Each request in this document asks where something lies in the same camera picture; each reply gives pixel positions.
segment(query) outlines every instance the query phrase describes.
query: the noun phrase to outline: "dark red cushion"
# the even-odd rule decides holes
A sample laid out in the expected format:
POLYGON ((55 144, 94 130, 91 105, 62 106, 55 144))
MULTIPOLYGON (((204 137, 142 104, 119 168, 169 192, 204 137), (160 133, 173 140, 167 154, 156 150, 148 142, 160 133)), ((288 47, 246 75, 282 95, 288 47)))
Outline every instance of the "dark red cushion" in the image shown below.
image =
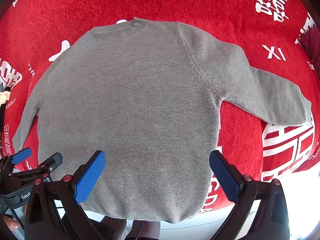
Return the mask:
POLYGON ((300 44, 305 49, 309 58, 313 61, 313 66, 320 71, 320 31, 317 27, 309 29, 303 33, 299 39, 300 44))

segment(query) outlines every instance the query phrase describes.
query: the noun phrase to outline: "sweater sleeve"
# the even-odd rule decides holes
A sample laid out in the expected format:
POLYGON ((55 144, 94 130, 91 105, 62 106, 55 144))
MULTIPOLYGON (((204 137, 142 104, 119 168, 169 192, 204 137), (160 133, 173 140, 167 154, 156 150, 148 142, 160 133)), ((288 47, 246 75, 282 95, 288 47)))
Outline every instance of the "sweater sleeve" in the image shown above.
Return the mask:
POLYGON ((180 35, 198 73, 217 97, 271 124, 312 125, 311 102, 297 85, 251 67, 242 48, 201 29, 181 24, 180 35))
POLYGON ((12 145, 15 152, 22 150, 23 144, 27 139, 29 134, 32 121, 35 115, 38 115, 39 110, 41 109, 42 98, 44 97, 46 87, 50 79, 51 72, 56 68, 60 63, 63 55, 59 56, 44 72, 41 78, 38 80, 37 84, 33 88, 26 105, 22 112, 21 121, 19 126, 12 138, 12 145))

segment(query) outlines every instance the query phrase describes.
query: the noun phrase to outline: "red fabric surface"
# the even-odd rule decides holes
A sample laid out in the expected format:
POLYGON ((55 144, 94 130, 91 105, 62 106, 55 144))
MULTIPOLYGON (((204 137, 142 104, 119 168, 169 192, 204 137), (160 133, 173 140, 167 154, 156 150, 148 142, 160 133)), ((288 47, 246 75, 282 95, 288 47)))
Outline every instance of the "red fabric surface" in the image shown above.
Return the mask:
MULTIPOLYGON (((12 137, 25 102, 51 64, 48 59, 61 50, 62 41, 72 45, 94 26, 139 17, 180 21, 204 29, 222 41, 241 46, 252 66, 297 84, 312 102, 313 127, 266 124, 223 102, 219 135, 219 149, 243 174, 269 181, 294 171, 317 147, 320 93, 318 77, 307 63, 310 59, 300 45, 294 44, 306 23, 307 11, 299 0, 282 1, 284 4, 280 0, 16 0, 0 22, 1 77, 9 84, 15 82, 4 117, 6 128, 1 134, 4 152, 14 153, 12 137), (265 8, 260 8, 260 1, 265 8), (274 3, 278 3, 279 14, 285 13, 282 22, 268 14, 269 10, 273 14, 277 9, 274 3)), ((24 145, 31 147, 33 155, 28 162, 19 164, 19 169, 38 164, 36 129, 37 120, 24 145)), ((229 202, 213 177, 212 189, 201 212, 226 205, 229 202)))

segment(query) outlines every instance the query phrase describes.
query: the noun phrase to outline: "person's hand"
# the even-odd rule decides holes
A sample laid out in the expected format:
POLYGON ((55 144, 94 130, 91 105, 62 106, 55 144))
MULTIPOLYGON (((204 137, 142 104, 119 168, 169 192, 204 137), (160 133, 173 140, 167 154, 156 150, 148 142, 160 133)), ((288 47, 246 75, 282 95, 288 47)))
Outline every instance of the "person's hand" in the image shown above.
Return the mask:
POLYGON ((3 215, 2 218, 3 218, 4 222, 6 223, 7 227, 11 231, 17 230, 20 227, 19 223, 16 220, 13 220, 12 218, 10 218, 6 215, 3 215))

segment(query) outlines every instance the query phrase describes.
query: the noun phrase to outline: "metal bolt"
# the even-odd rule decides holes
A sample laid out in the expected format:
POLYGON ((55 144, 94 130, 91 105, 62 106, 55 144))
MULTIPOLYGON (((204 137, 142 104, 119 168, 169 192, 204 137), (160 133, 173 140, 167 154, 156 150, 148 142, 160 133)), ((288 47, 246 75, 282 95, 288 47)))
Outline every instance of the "metal bolt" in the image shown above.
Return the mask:
POLYGON ((273 179, 273 183, 276 184, 276 185, 280 185, 279 179, 273 179))
POLYGON ((72 179, 71 175, 66 175, 66 176, 63 177, 64 181, 70 181, 71 179, 72 179))
POLYGON ((36 184, 36 185, 39 185, 41 182, 42 182, 41 179, 36 179, 36 180, 35 180, 35 184, 36 184))
POLYGON ((251 181, 251 180, 252 180, 252 177, 251 177, 250 175, 248 175, 248 174, 245 174, 245 175, 243 176, 243 178, 244 178, 246 181, 251 181))

